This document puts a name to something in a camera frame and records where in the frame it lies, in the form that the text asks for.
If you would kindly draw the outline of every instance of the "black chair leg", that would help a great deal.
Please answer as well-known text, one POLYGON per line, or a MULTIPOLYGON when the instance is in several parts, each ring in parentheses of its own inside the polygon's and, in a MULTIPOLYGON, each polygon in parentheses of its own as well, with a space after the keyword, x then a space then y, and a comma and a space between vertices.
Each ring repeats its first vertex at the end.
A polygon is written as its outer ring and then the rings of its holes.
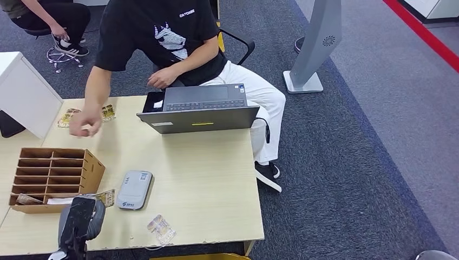
POLYGON ((7 115, 7 113, 0 110, 0 132, 3 137, 9 138, 24 130, 25 127, 7 115))

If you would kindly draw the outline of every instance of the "graphic print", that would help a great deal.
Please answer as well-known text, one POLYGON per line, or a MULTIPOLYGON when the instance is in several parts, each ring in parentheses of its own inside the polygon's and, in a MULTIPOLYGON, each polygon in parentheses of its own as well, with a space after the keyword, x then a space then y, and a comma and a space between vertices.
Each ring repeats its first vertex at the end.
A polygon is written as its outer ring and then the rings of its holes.
POLYGON ((160 30, 155 26, 155 39, 178 60, 183 61, 188 57, 188 51, 185 49, 186 38, 173 32, 167 22, 166 27, 161 26, 160 30))

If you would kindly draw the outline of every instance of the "chair armrest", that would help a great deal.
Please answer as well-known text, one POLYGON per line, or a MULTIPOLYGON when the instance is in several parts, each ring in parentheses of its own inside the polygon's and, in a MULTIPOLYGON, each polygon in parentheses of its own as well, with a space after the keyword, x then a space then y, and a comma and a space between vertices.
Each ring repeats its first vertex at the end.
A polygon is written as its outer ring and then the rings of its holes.
POLYGON ((242 57, 242 59, 238 62, 238 65, 241 65, 249 56, 250 54, 253 52, 253 50, 255 49, 255 42, 244 36, 244 35, 241 35, 241 34, 238 34, 236 32, 233 32, 233 31, 230 31, 226 28, 222 28, 220 27, 220 31, 224 34, 227 34, 231 37, 233 37, 234 39, 242 42, 243 44, 245 44, 247 46, 247 52, 246 54, 244 55, 244 57, 242 57))

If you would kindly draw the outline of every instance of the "hand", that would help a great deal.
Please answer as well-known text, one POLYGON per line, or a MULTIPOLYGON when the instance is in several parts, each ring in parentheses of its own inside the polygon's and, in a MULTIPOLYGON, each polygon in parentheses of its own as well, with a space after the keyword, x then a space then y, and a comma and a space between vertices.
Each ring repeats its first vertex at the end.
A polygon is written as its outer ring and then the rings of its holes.
POLYGON ((65 31, 65 29, 62 28, 62 26, 60 26, 59 24, 56 23, 55 25, 50 26, 50 28, 51 28, 51 33, 57 38, 65 40, 65 41, 70 40, 70 37, 65 31))
POLYGON ((167 88, 180 74, 181 73, 173 67, 160 69, 148 78, 148 85, 160 89, 167 88))
POLYGON ((102 109, 84 109, 70 119, 70 134, 76 137, 93 137, 102 125, 102 109))

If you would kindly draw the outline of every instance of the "white pants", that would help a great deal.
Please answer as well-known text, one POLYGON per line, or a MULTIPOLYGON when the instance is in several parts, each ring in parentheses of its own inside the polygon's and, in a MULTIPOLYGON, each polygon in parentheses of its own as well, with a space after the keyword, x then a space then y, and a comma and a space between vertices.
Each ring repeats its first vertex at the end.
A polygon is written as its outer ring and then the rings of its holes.
POLYGON ((260 106, 257 117, 268 122, 271 137, 266 143, 266 123, 257 119, 250 129, 253 159, 258 162, 276 160, 279 151, 280 125, 284 114, 285 96, 256 73, 228 61, 220 75, 204 85, 243 83, 249 106, 260 106))

